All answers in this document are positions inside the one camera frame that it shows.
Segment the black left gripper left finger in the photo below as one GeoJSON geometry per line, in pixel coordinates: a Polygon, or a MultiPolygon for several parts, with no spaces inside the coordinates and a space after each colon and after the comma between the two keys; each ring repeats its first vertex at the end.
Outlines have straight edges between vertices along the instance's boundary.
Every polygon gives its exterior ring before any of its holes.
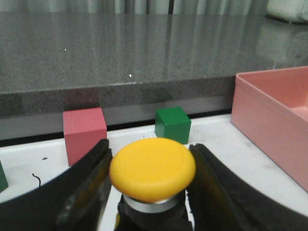
{"type": "Polygon", "coordinates": [[[2,231],[96,231],[111,190],[112,152],[100,140],[63,174],[0,205],[2,231]]]}

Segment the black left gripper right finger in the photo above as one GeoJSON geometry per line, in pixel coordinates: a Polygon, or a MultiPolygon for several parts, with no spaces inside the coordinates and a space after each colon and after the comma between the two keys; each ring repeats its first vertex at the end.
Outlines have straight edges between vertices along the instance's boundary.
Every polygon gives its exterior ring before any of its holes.
{"type": "Polygon", "coordinates": [[[196,175],[188,198],[196,231],[306,231],[308,218],[259,192],[204,145],[190,145],[196,175]]]}

